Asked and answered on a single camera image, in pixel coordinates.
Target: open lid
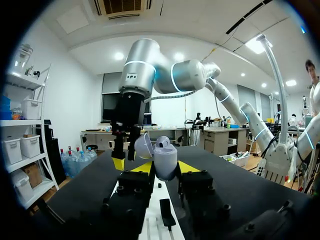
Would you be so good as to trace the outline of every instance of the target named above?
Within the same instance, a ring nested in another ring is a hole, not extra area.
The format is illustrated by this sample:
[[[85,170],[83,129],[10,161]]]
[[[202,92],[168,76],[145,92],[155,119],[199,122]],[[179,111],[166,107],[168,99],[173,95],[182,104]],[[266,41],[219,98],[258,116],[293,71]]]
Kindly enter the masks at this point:
[[[151,140],[147,133],[141,135],[134,143],[136,154],[142,159],[151,159],[154,153]]]
[[[21,169],[17,169],[11,174],[12,182],[16,187],[20,187],[26,184],[29,181],[28,175]]]

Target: cable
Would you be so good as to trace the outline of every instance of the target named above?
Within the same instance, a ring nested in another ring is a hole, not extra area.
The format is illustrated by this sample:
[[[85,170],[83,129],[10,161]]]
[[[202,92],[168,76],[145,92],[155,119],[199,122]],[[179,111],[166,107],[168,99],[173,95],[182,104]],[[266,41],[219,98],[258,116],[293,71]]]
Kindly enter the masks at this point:
[[[253,170],[253,169],[256,169],[257,167],[258,167],[258,165],[255,166],[255,167],[253,167],[253,168],[251,168],[251,169],[249,169],[248,171],[251,171],[251,170]]]
[[[219,45],[218,47],[214,47],[214,48],[211,50],[211,52],[210,52],[207,56],[205,56],[204,59],[202,59],[201,63],[202,63],[204,60],[206,60],[215,50],[217,50],[218,48],[220,48],[220,47],[222,47],[223,45],[225,45],[225,44],[234,36],[234,34],[236,33],[236,31],[238,30],[238,27],[239,27],[239,25],[236,27],[235,31],[234,31],[234,32],[232,33],[232,35],[227,39],[227,41],[225,41],[224,43],[222,43],[222,44]]]
[[[263,153],[261,154],[261,158],[265,158],[267,150],[269,149],[269,147],[271,146],[271,144],[276,140],[277,138],[274,137],[271,139],[271,141],[269,142],[268,146],[266,147],[266,149],[263,151]]]
[[[217,112],[218,112],[218,116],[219,116],[219,118],[221,119],[221,121],[223,121],[223,119],[222,119],[221,116],[220,116],[220,112],[219,112],[219,108],[218,108],[218,103],[217,103],[217,96],[216,96],[216,95],[214,95],[214,100],[215,100],[215,106],[216,106],[216,110],[217,110]]]
[[[290,135],[289,135],[289,137],[291,138],[291,141],[293,142],[294,146],[295,146],[296,149],[297,149],[297,153],[298,153],[298,155],[299,155],[299,158],[300,158],[301,162],[303,162],[304,164],[306,164],[305,160],[302,159],[302,157],[301,157],[301,155],[300,155],[300,152],[299,152],[299,150],[298,150],[298,139],[296,139],[296,141],[294,141],[293,138],[292,138]]]
[[[176,95],[176,96],[154,96],[154,97],[150,97],[150,98],[147,98],[144,100],[144,103],[148,103],[152,100],[156,100],[156,99],[177,99],[177,98],[183,98],[183,97],[186,97],[186,96],[189,96],[191,94],[194,94],[196,92],[195,91],[191,91],[191,92],[188,92],[188,93],[185,93],[185,94],[182,94],[182,95]]]

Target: window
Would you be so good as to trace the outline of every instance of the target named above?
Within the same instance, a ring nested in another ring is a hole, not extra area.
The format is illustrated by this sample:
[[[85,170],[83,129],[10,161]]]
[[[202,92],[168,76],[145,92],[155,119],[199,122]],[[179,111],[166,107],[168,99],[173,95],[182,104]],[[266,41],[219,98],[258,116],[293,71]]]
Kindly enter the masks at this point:
[[[257,111],[255,91],[250,88],[247,88],[245,86],[241,86],[241,85],[237,85],[237,88],[238,88],[240,107],[243,104],[250,103],[252,105],[252,107]]]
[[[271,118],[271,107],[270,107],[270,99],[267,95],[260,93],[261,98],[261,109],[262,109],[262,120],[267,120]]]

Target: cabinet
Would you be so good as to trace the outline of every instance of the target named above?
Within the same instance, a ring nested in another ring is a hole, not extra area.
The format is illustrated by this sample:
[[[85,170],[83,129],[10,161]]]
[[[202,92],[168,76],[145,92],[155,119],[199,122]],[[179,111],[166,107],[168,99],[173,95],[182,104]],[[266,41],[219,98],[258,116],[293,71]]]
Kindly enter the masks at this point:
[[[246,151],[247,131],[242,128],[210,127],[200,133],[198,146],[217,156]],[[237,139],[229,144],[229,138]]]
[[[217,156],[227,155],[228,153],[228,132],[205,132],[204,149]]]
[[[204,150],[207,150],[209,153],[214,153],[214,145],[215,142],[207,139],[204,140]]]

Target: storage bin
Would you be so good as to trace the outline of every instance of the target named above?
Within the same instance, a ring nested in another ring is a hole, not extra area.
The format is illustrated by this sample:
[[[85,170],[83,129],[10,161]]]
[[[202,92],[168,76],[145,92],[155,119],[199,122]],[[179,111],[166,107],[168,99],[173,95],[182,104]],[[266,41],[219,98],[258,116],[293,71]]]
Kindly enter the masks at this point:
[[[22,155],[28,158],[33,158],[40,154],[39,137],[40,135],[21,137],[20,144]]]
[[[2,149],[4,159],[8,164],[15,164],[22,160],[20,138],[8,138],[8,140],[2,141]]]
[[[2,111],[0,110],[0,120],[11,120],[12,116],[11,116],[11,111]]]
[[[1,98],[1,106],[0,106],[0,111],[3,112],[10,112],[10,98],[6,96],[2,96]]]
[[[21,104],[22,115],[27,120],[38,120],[40,119],[40,110],[42,102],[33,99],[25,99]]]
[[[221,122],[220,121],[214,121],[211,123],[210,127],[220,127],[221,126]]]
[[[28,175],[21,169],[15,170],[10,175],[17,188],[18,196],[25,202],[29,201],[34,196],[34,191],[31,188]]]
[[[220,158],[222,158],[232,164],[235,164],[235,161],[237,160],[234,156],[231,156],[231,155],[223,155],[223,156],[220,156]]]
[[[230,156],[234,157],[236,160],[234,162],[235,165],[239,166],[239,167],[244,167],[247,165],[248,159],[250,154],[246,155],[246,156],[241,156],[241,157],[236,157],[236,153],[232,153],[230,154]]]

